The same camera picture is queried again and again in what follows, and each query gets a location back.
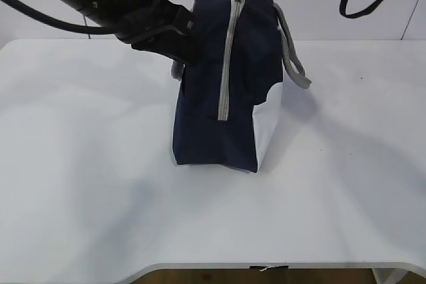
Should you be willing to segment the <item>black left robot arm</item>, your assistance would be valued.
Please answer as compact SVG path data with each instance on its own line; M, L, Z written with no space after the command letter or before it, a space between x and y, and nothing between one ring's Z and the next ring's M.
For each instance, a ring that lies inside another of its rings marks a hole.
M156 53L183 64L200 58L191 28L194 15L169 0L61 0L97 23L76 25L48 16L20 0L1 0L14 10L44 25L78 34L114 35L134 50Z

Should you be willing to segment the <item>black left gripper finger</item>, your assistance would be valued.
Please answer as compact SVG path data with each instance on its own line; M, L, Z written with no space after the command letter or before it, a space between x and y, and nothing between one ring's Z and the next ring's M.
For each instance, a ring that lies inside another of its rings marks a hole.
M201 57L201 50L193 36L179 35L175 31L165 31L147 39L133 43L132 49L156 53L178 61L184 65L195 65Z

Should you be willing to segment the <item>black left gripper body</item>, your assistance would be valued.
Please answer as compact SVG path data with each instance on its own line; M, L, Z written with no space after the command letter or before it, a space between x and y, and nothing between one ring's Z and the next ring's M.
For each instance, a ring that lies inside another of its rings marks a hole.
M172 31L188 36L193 14L169 0L87 0L83 15L102 27L116 27L120 41L133 44Z

